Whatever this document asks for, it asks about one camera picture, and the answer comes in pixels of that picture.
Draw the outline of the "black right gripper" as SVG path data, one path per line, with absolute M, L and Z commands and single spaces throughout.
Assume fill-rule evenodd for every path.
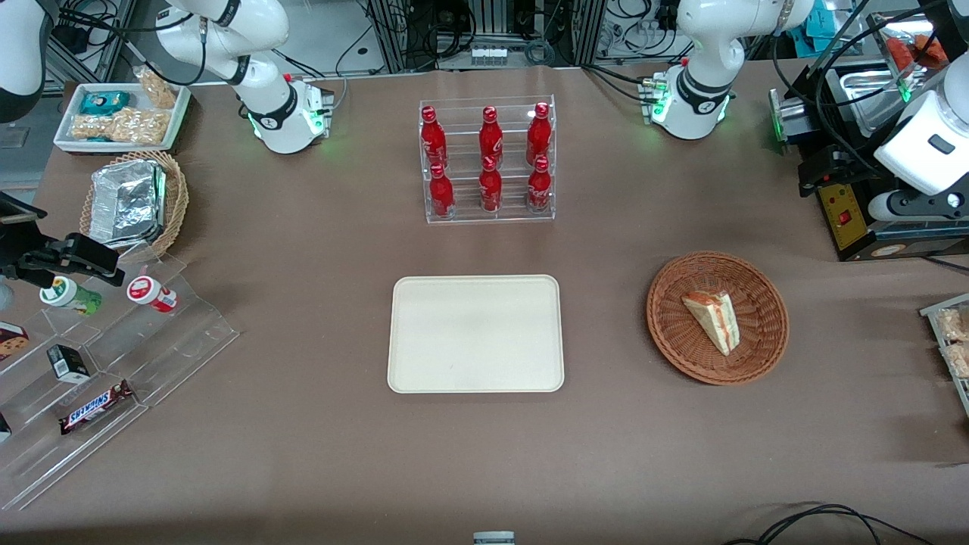
M 118 259 L 114 249 L 80 232 L 64 239 L 41 234 L 24 251 L 15 251 L 15 279 L 51 288 L 56 276 L 83 275 L 119 287 L 125 272 L 118 269 Z

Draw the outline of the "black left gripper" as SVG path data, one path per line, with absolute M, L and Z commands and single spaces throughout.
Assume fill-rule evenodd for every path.
M 797 152 L 802 158 L 797 166 L 797 193 L 802 198 L 834 185 L 851 186 L 852 190 L 861 192 L 865 199 L 872 199 L 883 192 L 881 177 L 863 167 L 848 153 L 839 151 L 836 145 L 799 145 Z

